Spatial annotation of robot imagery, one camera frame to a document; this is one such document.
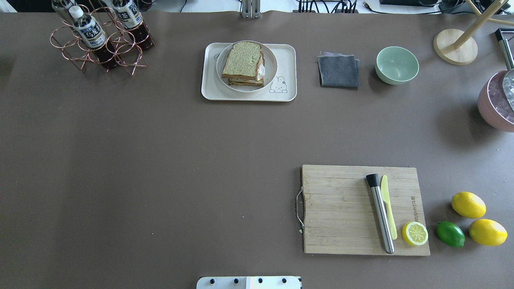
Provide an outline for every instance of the green lime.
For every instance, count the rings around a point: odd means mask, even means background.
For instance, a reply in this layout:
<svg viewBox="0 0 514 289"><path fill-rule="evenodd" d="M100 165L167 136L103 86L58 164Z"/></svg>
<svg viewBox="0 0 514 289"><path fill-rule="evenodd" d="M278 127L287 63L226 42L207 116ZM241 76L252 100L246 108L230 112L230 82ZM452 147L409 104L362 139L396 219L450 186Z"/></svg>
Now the green lime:
<svg viewBox="0 0 514 289"><path fill-rule="evenodd" d="M464 233L452 222L439 222L437 225L437 236L448 246L456 248L464 246Z"/></svg>

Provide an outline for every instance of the round wooden base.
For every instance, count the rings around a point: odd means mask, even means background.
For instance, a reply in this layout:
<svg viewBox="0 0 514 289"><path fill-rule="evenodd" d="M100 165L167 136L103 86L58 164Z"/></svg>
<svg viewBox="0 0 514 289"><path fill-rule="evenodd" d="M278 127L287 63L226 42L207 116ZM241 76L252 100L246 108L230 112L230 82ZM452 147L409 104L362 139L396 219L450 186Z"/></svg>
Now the round wooden base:
<svg viewBox="0 0 514 289"><path fill-rule="evenodd" d="M464 33L458 29L446 29L439 32L434 38L434 49L444 61L454 65L467 65L475 60L478 46L470 37L464 44L455 49L453 43Z"/></svg>

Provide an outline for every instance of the white bracket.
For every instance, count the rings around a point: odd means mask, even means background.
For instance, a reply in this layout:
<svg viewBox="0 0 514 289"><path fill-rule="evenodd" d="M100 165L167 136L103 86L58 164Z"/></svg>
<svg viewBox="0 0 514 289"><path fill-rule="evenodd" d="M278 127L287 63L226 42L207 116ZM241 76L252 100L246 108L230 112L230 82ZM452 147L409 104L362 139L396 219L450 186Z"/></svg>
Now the white bracket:
<svg viewBox="0 0 514 289"><path fill-rule="evenodd" d="M196 289L302 289L296 276L202 277Z"/></svg>
<svg viewBox="0 0 514 289"><path fill-rule="evenodd" d="M261 0L241 0L243 18L261 18Z"/></svg>

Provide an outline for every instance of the sandwich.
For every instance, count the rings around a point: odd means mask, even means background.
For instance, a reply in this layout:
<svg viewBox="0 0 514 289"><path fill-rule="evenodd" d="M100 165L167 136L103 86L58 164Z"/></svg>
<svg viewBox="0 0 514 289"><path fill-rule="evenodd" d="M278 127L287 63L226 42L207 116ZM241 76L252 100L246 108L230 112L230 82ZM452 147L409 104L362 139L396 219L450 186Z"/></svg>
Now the sandwich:
<svg viewBox="0 0 514 289"><path fill-rule="evenodd" d="M263 86L264 55L262 47L255 42L242 41L232 45L223 78L228 78L229 85Z"/></svg>

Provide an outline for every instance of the napkin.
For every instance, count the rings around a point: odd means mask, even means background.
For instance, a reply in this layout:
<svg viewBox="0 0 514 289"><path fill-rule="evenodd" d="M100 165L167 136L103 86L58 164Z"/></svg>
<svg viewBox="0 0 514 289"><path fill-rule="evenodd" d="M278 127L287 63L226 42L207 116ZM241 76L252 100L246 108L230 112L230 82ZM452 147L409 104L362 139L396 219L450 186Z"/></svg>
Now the napkin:
<svg viewBox="0 0 514 289"><path fill-rule="evenodd" d="M318 56L321 86L359 87L359 60L355 55L325 52Z"/></svg>

